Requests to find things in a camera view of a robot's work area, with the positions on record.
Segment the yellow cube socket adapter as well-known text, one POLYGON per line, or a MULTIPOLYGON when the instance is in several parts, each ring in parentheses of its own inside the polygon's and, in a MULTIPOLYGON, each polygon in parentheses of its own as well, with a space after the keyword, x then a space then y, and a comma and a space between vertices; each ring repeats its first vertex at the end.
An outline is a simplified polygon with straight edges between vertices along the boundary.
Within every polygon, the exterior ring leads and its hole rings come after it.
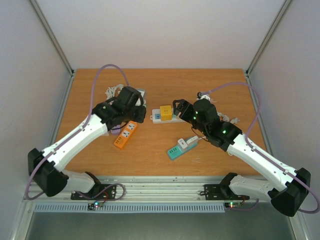
POLYGON ((170 121, 173 117, 172 107, 170 105, 162 105, 160 109, 160 120, 161 121, 170 121))

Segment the white grey plug adapter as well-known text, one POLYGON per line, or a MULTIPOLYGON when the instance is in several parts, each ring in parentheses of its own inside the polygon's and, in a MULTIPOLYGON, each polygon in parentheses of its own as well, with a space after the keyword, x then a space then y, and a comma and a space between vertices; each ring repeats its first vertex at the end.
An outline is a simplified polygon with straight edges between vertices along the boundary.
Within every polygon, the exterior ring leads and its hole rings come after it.
POLYGON ((184 153, 188 149, 188 144, 183 138, 180 138, 177 141, 177 146, 182 153, 184 153))

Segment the white rounded plug adapter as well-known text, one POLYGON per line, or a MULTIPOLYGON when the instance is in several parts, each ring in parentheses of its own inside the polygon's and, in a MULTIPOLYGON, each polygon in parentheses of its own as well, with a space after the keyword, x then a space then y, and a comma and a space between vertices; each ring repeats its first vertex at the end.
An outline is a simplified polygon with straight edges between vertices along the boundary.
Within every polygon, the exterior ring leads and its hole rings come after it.
POLYGON ((188 138, 186 140, 187 147, 191 148, 193 146, 196 146, 198 144, 198 141, 199 141, 199 137, 198 136, 193 136, 193 137, 188 138))

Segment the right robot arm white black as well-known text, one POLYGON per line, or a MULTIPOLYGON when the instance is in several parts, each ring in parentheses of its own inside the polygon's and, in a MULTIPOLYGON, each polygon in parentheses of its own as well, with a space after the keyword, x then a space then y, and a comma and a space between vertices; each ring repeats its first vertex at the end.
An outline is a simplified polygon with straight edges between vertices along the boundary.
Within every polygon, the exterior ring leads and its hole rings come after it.
POLYGON ((257 180, 228 173, 219 184, 225 198, 248 196, 270 202, 285 216, 296 214, 309 194, 311 173, 308 170, 295 169, 264 151, 237 126, 220 120, 216 107, 205 98, 194 103, 178 99, 172 105, 174 114, 199 130, 210 144, 241 159, 264 176, 264 180, 257 180))

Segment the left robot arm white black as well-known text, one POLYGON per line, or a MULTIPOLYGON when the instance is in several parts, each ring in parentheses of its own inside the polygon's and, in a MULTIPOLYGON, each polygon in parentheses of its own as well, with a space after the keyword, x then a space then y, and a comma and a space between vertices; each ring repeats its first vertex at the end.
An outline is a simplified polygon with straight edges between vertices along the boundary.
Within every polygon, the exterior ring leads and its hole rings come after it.
POLYGON ((68 163, 87 145, 122 123, 143 123, 146 92, 131 86, 117 96, 97 104, 84 121, 43 150, 32 149, 27 155, 28 173, 47 197, 63 190, 80 192, 87 199, 96 199, 102 192, 101 182, 90 172, 67 171, 68 163))

